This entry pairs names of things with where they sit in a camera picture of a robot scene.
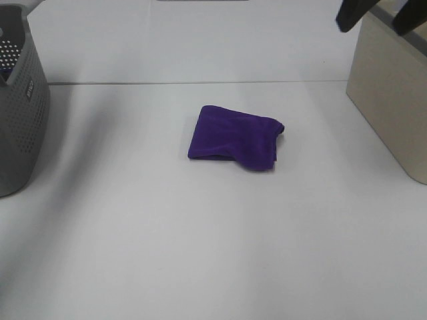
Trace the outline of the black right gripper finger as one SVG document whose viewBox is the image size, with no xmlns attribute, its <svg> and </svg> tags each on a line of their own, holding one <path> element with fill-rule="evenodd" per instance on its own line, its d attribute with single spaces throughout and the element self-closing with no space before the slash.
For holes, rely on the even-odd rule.
<svg viewBox="0 0 427 320">
<path fill-rule="evenodd" d="M 343 33 L 350 31 L 379 0 L 343 0 L 336 16 L 336 24 Z"/>
<path fill-rule="evenodd" d="M 408 0 L 392 21 L 394 31 L 404 36 L 426 22 L 426 0 Z"/>
</svg>

